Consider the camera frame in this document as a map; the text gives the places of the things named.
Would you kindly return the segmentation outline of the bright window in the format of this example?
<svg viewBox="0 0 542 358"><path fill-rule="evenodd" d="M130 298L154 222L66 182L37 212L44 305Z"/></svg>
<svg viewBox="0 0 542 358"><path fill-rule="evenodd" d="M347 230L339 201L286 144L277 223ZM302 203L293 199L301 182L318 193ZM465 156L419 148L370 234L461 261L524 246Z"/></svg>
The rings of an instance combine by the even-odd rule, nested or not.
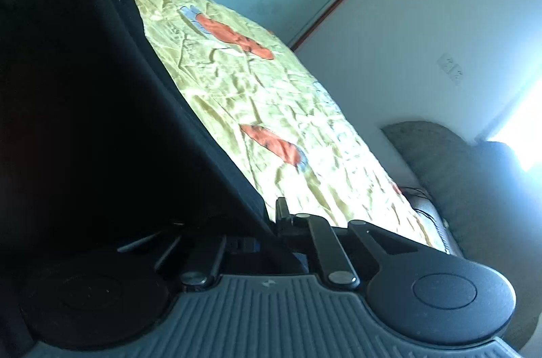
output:
<svg viewBox="0 0 542 358"><path fill-rule="evenodd" d="M488 138L507 145L526 172L541 167L541 107L541 78L538 78Z"/></svg>

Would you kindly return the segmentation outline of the black pants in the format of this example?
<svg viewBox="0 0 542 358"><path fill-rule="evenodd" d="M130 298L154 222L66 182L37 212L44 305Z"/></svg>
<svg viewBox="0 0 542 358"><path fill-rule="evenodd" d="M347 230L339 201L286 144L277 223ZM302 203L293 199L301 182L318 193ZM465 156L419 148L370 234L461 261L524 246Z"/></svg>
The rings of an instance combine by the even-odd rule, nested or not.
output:
<svg viewBox="0 0 542 358"><path fill-rule="evenodd" d="M254 236L262 197L180 95L134 0L1 0L1 261L168 223Z"/></svg>

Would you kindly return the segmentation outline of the yellow floral bed sheet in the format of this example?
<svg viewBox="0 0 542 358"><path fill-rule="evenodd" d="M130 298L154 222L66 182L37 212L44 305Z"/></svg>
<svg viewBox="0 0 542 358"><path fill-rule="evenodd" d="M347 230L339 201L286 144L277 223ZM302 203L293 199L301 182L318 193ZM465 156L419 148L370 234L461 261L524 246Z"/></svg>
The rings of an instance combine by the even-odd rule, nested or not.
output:
<svg viewBox="0 0 542 358"><path fill-rule="evenodd" d="M368 221L432 247L328 92L274 35L209 0L134 0L180 95L273 218L276 199L338 227Z"/></svg>

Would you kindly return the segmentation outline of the grey upholstered headboard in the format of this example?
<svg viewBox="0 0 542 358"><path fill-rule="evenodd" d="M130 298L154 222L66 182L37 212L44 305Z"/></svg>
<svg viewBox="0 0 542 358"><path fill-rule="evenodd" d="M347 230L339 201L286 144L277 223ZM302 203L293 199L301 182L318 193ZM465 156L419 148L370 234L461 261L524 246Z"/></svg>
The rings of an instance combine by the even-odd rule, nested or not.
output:
<svg viewBox="0 0 542 358"><path fill-rule="evenodd" d="M540 187L503 143L469 144L427 121L382 132L432 197L461 253L512 283L517 303L504 338L521 350L541 315Z"/></svg>

